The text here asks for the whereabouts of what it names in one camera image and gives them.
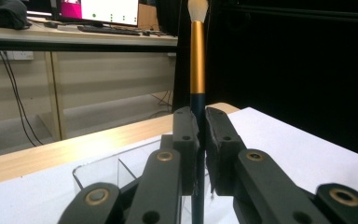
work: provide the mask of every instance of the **black cable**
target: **black cable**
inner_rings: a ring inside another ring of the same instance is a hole
[[[148,27],[149,31],[155,31],[155,28],[154,28],[155,26],[157,26],[159,28],[158,24],[145,24],[145,25],[138,26],[138,28],[141,28],[143,30],[144,27]]]
[[[21,101],[21,98],[20,98],[20,96],[19,96],[19,89],[17,88],[16,78],[14,77],[14,73],[13,73],[13,70],[11,69],[11,65],[10,65],[10,62],[9,62],[8,57],[7,57],[7,64],[8,64],[8,67],[9,67],[9,69],[10,69],[10,74],[11,74],[11,76],[13,77],[13,83],[14,83],[14,86],[15,86],[15,89],[16,89],[16,93],[17,93],[17,101],[18,101],[18,102],[20,103],[20,105],[21,105],[22,113],[24,114],[25,120],[27,121],[28,126],[30,127],[31,132],[32,132],[32,134],[34,135],[34,138],[36,139],[36,141],[39,142],[40,145],[43,145],[43,143],[40,142],[39,138],[37,138],[36,134],[34,133],[34,129],[32,128],[32,126],[31,126],[31,124],[30,124],[30,121],[28,120],[27,115],[25,114],[25,109],[24,109],[24,106],[22,105],[22,101]]]
[[[172,94],[172,91],[166,91],[164,96],[162,98],[158,98],[157,96],[153,95],[155,98],[159,99],[158,101],[158,105],[166,105],[167,106],[167,110],[161,110],[161,111],[158,111],[152,115],[149,116],[150,119],[152,119],[153,117],[156,118],[158,116],[158,114],[161,114],[161,113],[167,113],[167,114],[171,114],[171,110],[170,110],[170,105],[169,104],[169,101],[171,99],[171,94]],[[167,99],[167,102],[164,101],[165,97],[168,95],[168,99]]]
[[[16,97],[16,101],[17,101],[17,106],[19,108],[19,112],[20,112],[20,117],[21,117],[21,124],[22,124],[22,129],[24,130],[25,134],[27,135],[27,138],[28,140],[31,142],[31,144],[36,147],[36,144],[31,140],[30,136],[28,135],[27,131],[26,131],[26,128],[25,128],[25,125],[24,125],[24,120],[22,118],[22,114],[29,126],[29,128],[31,129],[31,132],[33,133],[34,135],[34,138],[39,142],[39,144],[41,145],[44,145],[36,136],[36,134],[34,133],[34,129],[32,128],[28,118],[27,118],[27,115],[25,114],[25,109],[24,109],[24,106],[22,104],[22,101],[21,101],[21,98],[19,96],[19,90],[18,90],[18,87],[17,87],[17,82],[16,82],[16,78],[14,77],[14,73],[13,73],[13,70],[11,69],[11,66],[10,66],[10,62],[9,62],[9,59],[8,59],[8,56],[7,56],[7,53],[4,51],[4,54],[6,56],[6,58],[4,57],[4,55],[2,54],[2,52],[0,51],[0,56],[2,58],[2,61],[5,65],[5,68],[7,70],[7,74],[10,78],[10,82],[11,82],[11,86],[12,86],[12,89],[14,91],[14,95]]]

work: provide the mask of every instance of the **monitor screen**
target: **monitor screen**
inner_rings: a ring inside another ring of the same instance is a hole
[[[28,16],[51,17],[51,0],[21,0]]]
[[[59,21],[138,25],[138,0],[57,0]]]

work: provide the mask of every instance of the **white table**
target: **white table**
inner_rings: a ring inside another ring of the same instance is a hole
[[[315,192],[335,182],[358,190],[358,154],[305,133],[252,108],[228,115],[248,148],[267,152],[302,189]],[[120,151],[155,142],[159,136],[125,146]],[[76,195],[72,170],[112,153],[24,175],[0,183],[0,223],[56,223]],[[205,197],[205,223],[235,223],[232,198]]]

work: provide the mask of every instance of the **paintbrush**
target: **paintbrush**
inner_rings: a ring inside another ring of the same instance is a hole
[[[191,197],[192,223],[203,223],[205,180],[205,40],[204,21],[208,11],[206,0],[188,0],[191,19],[190,46],[190,110],[199,126],[200,149],[197,152],[196,189]]]

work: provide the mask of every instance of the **dark background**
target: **dark background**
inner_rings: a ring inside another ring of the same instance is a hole
[[[184,6],[173,110],[189,105]],[[358,153],[358,2],[210,1],[208,15],[207,105],[250,106]]]
[[[51,13],[50,0],[21,0],[29,11]]]

